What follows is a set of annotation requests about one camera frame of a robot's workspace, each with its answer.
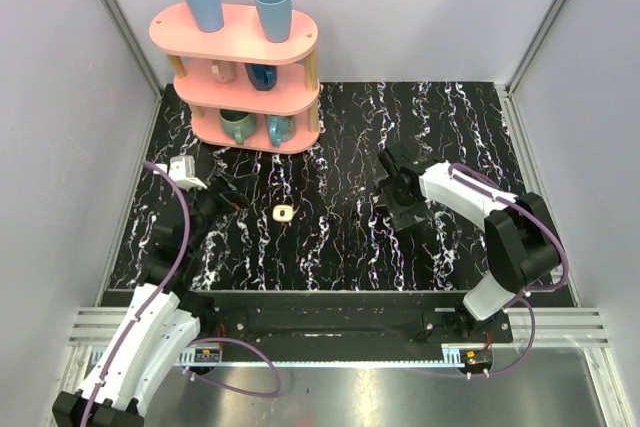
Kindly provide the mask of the beige earbud charging case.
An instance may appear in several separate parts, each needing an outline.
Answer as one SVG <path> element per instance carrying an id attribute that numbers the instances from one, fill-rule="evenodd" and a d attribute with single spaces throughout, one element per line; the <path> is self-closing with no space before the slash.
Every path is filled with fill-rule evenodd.
<path id="1" fill-rule="evenodd" d="M 276 222 L 291 222 L 295 214 L 295 209 L 290 205 L 277 205 L 273 209 L 273 219 Z"/>

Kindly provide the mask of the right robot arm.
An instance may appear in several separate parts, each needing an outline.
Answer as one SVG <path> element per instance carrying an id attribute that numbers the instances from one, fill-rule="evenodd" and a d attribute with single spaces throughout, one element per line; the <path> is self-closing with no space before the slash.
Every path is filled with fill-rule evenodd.
<path id="1" fill-rule="evenodd" d="M 454 318 L 454 331 L 476 343 L 490 330 L 489 319 L 528 292 L 554 291 L 568 282 L 569 261 L 545 200 L 527 192 L 515 195 L 460 163 L 432 155 L 418 157 L 399 143 L 379 152 L 386 172 L 376 194 L 403 230 L 426 219 L 427 204 L 439 203 L 482 230 L 489 273 L 462 300 L 465 312 Z M 539 280 L 561 268 L 549 286 Z"/>

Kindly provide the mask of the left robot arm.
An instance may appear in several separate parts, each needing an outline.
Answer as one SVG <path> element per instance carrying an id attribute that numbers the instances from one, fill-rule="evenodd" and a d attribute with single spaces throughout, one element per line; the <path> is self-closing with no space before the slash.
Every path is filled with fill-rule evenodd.
<path id="1" fill-rule="evenodd" d="M 103 356 L 72 393 L 52 406 L 58 426 L 141 426 L 151 400 L 180 352 L 215 333 L 213 303 L 192 292 L 197 254 L 215 221 L 249 206 L 249 182 L 214 176 L 186 199 L 163 206 L 126 315 Z"/>

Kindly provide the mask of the green ceramic mug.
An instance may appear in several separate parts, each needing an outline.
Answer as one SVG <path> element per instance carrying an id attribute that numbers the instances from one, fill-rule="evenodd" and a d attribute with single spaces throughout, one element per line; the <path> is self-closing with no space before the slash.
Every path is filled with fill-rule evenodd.
<path id="1" fill-rule="evenodd" d="M 254 113 L 222 109 L 219 116 L 224 133 L 237 145 L 243 145 L 257 129 L 257 115 Z"/>

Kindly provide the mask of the blue butterfly mug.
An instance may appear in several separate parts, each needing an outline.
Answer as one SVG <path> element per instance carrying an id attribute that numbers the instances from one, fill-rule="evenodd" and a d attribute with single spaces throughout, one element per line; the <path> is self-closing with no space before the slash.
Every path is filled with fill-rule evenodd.
<path id="1" fill-rule="evenodd" d="M 273 147 L 280 147 L 284 142 L 292 140 L 297 131 L 294 116 L 267 115 L 266 127 Z"/>

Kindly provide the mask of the pink three-tier wooden shelf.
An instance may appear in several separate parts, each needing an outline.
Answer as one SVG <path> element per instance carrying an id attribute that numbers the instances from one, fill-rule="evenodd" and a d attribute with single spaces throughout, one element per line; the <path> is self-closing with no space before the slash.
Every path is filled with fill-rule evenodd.
<path id="1" fill-rule="evenodd" d="M 151 41 L 172 64 L 176 94 L 190 108 L 193 133 L 204 143 L 233 147 L 235 141 L 221 126 L 222 109 L 257 115 L 257 129 L 243 148 L 297 154 L 310 149 L 320 135 L 317 73 L 318 26 L 307 14 L 293 11 L 290 36 L 282 43 L 267 40 L 253 5 L 225 4 L 224 26 L 219 31 L 199 30 L 185 3 L 172 5 L 151 21 Z M 237 64 L 234 81 L 214 80 L 211 61 Z M 277 83 L 270 91 L 257 91 L 250 83 L 247 63 L 277 67 Z M 297 131 L 292 140 L 273 147 L 266 116 L 294 116 Z"/>

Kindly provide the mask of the dark blue mug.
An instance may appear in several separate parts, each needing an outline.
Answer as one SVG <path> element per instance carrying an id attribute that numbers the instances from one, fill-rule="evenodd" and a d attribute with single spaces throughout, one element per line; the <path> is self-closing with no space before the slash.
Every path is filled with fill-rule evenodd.
<path id="1" fill-rule="evenodd" d="M 277 83 L 277 67 L 272 65 L 247 63 L 247 77 L 257 91 L 270 91 Z"/>

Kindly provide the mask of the pink mug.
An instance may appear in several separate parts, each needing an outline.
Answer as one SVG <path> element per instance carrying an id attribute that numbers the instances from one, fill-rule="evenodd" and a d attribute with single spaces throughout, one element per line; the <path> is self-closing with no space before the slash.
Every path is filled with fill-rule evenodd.
<path id="1" fill-rule="evenodd" d="M 237 64 L 233 61 L 212 60 L 211 73 L 216 82 L 230 83 L 237 77 Z"/>

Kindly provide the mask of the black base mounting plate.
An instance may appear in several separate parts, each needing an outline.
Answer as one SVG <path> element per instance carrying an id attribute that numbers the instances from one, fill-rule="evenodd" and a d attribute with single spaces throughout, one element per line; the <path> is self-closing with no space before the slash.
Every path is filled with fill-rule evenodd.
<path id="1" fill-rule="evenodd" d="M 476 322 L 458 292 L 197 292 L 200 338 L 225 338 L 225 362 L 255 354 L 274 363 L 435 361 L 444 345 L 512 342 L 508 317 Z"/>

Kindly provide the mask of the left controller board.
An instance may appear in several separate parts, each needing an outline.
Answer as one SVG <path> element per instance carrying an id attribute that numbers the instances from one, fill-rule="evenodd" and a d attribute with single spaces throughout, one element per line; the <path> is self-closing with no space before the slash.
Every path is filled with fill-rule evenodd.
<path id="1" fill-rule="evenodd" d="M 194 362 L 196 364 L 217 364 L 220 358 L 221 352 L 218 346 L 196 347 L 194 350 Z"/>

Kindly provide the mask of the controller board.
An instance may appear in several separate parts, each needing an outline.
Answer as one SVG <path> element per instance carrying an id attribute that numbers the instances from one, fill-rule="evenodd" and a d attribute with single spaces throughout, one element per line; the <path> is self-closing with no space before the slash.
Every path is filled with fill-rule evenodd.
<path id="1" fill-rule="evenodd" d="M 196 347 L 194 350 L 194 362 L 196 364 L 217 364 L 220 358 L 221 352 L 218 346 Z"/>
<path id="2" fill-rule="evenodd" d="M 490 349 L 469 350 L 464 353 L 463 361 L 475 369 L 490 369 L 493 365 L 493 353 Z"/>

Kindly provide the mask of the right controller board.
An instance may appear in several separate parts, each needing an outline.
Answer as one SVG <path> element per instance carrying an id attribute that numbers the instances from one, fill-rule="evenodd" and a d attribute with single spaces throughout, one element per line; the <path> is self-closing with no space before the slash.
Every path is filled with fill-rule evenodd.
<path id="1" fill-rule="evenodd" d="M 493 353 L 490 349 L 469 350 L 464 353 L 463 361 L 475 369 L 490 369 L 493 365 Z"/>

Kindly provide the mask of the short light blue cup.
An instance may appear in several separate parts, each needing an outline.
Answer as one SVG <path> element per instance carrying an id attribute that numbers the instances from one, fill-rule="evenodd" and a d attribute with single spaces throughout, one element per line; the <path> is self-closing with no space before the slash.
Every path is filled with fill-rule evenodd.
<path id="1" fill-rule="evenodd" d="M 273 43 L 285 42 L 291 32 L 292 0 L 254 0 L 266 38 Z"/>

